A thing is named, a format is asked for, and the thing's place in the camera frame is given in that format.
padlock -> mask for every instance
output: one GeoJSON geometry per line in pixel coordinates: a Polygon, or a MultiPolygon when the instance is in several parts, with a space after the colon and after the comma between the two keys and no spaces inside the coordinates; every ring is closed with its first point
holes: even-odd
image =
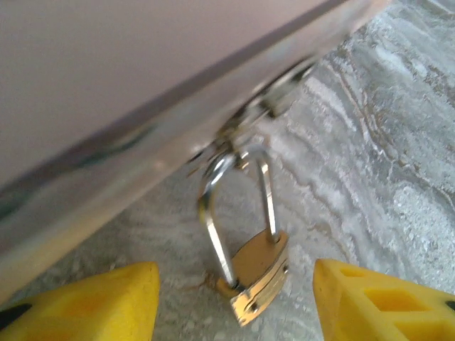
{"type": "Polygon", "coordinates": [[[278,295],[287,277],[288,235],[280,231],[274,206],[270,157],[261,145],[226,151],[208,166],[198,198],[198,214],[207,229],[221,277],[216,288],[225,296],[241,326],[253,321],[278,295]],[[254,161],[259,173],[266,228],[256,234],[231,259],[215,226],[213,192],[229,170],[243,169],[254,161]]]}

gray marble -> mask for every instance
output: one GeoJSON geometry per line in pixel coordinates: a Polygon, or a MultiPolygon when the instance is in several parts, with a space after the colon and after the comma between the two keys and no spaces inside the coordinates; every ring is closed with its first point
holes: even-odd
{"type": "MultiPolygon", "coordinates": [[[[321,62],[272,148],[291,273],[269,309],[239,328],[206,286],[215,263],[196,217],[200,171],[182,167],[17,298],[135,261],[157,261],[154,340],[322,340],[311,288],[334,258],[455,291],[455,3],[396,1],[321,62]]],[[[259,190],[230,174],[217,209],[235,250],[260,231],[259,190]]]]}

padlock body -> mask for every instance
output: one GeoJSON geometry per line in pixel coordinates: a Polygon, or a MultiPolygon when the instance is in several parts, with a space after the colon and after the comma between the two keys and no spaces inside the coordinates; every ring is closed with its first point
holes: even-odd
{"type": "Polygon", "coordinates": [[[283,231],[277,243],[269,240],[267,230],[256,234],[232,258],[239,286],[232,289],[224,279],[218,279],[216,287],[229,299],[241,326],[264,311],[284,285],[289,267],[288,239],[283,231]]]}

metal loop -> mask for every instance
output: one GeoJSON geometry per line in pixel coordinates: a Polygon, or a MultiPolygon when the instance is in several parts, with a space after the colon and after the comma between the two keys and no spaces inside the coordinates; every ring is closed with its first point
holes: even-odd
{"type": "Polygon", "coordinates": [[[264,208],[266,229],[270,242],[276,243],[279,240],[279,230],[275,215],[275,206],[273,201],[272,175],[270,172],[270,157],[267,150],[261,145],[248,146],[237,153],[226,151],[220,154],[208,166],[204,173],[200,185],[200,195],[198,198],[198,214],[200,222],[207,228],[208,235],[213,245],[218,265],[226,282],[235,288],[238,285],[238,279],[232,267],[230,253],[225,246],[223,238],[220,236],[214,222],[213,209],[213,192],[222,178],[231,169],[237,166],[243,166],[250,161],[257,165],[259,173],[259,184],[262,196],[262,205],[264,208]]]}

yellow plastic block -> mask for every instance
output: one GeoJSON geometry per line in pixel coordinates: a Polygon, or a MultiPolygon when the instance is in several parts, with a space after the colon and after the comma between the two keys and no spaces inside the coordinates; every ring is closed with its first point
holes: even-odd
{"type": "Polygon", "coordinates": [[[27,298],[0,313],[0,340],[150,341],[158,299],[158,266],[126,266],[27,298]],[[5,327],[5,318],[15,315],[20,317],[5,327]]]}
{"type": "Polygon", "coordinates": [[[316,262],[325,341],[453,341],[455,296],[339,261],[316,262]]]}

